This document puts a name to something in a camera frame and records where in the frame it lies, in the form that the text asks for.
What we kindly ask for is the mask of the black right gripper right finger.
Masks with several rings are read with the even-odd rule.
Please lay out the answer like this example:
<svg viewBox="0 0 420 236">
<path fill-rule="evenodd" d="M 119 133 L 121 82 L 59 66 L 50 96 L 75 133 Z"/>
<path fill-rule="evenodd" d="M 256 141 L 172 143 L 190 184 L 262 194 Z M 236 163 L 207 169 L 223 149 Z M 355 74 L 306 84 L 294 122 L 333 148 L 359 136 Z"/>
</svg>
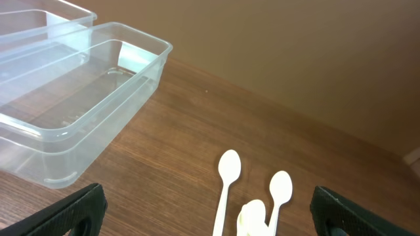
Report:
<svg viewBox="0 0 420 236">
<path fill-rule="evenodd" d="M 325 186 L 316 186 L 310 212 L 319 236 L 415 236 Z"/>
</svg>

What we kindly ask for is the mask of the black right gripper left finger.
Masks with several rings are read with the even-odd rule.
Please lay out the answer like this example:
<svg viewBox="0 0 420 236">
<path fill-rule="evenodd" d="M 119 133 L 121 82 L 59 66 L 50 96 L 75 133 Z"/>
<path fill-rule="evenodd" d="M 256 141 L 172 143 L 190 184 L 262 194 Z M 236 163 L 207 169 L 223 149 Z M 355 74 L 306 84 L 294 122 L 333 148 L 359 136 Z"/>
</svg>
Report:
<svg viewBox="0 0 420 236">
<path fill-rule="evenodd" d="M 108 203 L 102 186 L 90 184 L 1 230 L 1 236 L 98 236 Z"/>
</svg>

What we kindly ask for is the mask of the white spoon crossing diagonal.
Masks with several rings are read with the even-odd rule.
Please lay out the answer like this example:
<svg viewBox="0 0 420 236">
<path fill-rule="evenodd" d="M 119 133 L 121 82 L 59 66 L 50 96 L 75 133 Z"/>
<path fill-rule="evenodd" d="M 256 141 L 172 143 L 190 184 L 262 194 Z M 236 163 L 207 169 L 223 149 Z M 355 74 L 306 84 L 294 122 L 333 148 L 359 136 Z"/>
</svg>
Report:
<svg viewBox="0 0 420 236">
<path fill-rule="evenodd" d="M 246 235 L 267 236 L 268 226 L 265 224 L 266 209 L 260 199 L 254 199 L 244 205 L 241 222 Z"/>
</svg>

